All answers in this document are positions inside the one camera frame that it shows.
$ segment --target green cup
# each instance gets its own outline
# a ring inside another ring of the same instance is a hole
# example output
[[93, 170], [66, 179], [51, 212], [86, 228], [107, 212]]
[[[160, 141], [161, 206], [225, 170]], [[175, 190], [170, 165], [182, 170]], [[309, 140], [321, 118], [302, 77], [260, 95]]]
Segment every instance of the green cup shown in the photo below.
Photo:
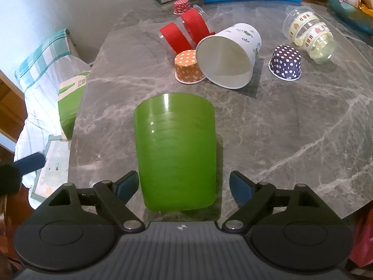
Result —
[[214, 106], [184, 93], [163, 94], [134, 112], [136, 153], [145, 206], [200, 209], [215, 201]]

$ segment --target red ribbon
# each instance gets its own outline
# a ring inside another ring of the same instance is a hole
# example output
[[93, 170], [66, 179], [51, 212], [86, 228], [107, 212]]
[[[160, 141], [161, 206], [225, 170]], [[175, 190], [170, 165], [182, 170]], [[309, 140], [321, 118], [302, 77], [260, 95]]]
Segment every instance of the red ribbon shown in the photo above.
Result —
[[194, 8], [183, 13], [181, 17], [184, 20], [186, 31], [189, 33], [195, 44], [198, 44], [207, 36], [215, 35], [214, 32], [210, 33], [202, 16]]
[[189, 41], [174, 22], [162, 27], [159, 31], [177, 54], [184, 50], [193, 49]]

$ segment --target white paper cup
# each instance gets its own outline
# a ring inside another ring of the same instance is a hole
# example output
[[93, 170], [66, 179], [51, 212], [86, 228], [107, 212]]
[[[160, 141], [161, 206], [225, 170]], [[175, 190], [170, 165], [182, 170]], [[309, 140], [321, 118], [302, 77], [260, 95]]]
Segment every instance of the white paper cup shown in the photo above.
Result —
[[255, 28], [237, 23], [199, 42], [196, 59], [211, 82], [238, 89], [249, 83], [261, 46], [262, 39]]

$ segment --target gray marble countertop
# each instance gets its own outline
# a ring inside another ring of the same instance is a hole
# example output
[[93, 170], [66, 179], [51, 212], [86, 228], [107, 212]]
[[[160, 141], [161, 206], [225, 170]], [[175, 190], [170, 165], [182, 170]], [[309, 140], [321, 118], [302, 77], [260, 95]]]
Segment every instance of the gray marble countertop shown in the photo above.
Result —
[[135, 107], [157, 94], [189, 92], [207, 98], [216, 109], [218, 199], [212, 207], [193, 212], [151, 212], [144, 207], [139, 190], [128, 207], [145, 222], [220, 223], [237, 209], [229, 190], [233, 170], [282, 189], [306, 183], [340, 217], [372, 200], [372, 51], [323, 5], [312, 5], [334, 35], [331, 60], [317, 65], [300, 50], [302, 77], [294, 82], [274, 77], [267, 64], [276, 46], [292, 45], [281, 29], [286, 13], [297, 5], [266, 0], [202, 5], [217, 31], [243, 22], [261, 34], [253, 77], [238, 90], [208, 80], [180, 84], [173, 60], [157, 36], [161, 27], [176, 18], [172, 3], [160, 6], [144, 0], [127, 5], [89, 75], [72, 139], [69, 182], [91, 187], [136, 170]]

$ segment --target metal screw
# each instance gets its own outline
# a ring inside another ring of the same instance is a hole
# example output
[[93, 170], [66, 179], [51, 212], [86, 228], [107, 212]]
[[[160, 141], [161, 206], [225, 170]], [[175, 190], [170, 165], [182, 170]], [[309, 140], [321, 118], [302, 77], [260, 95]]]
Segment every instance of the metal screw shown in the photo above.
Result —
[[141, 222], [137, 220], [128, 220], [123, 223], [123, 226], [128, 230], [137, 230], [141, 227]]
[[225, 223], [225, 226], [230, 230], [240, 230], [244, 227], [244, 224], [240, 220], [229, 220]]

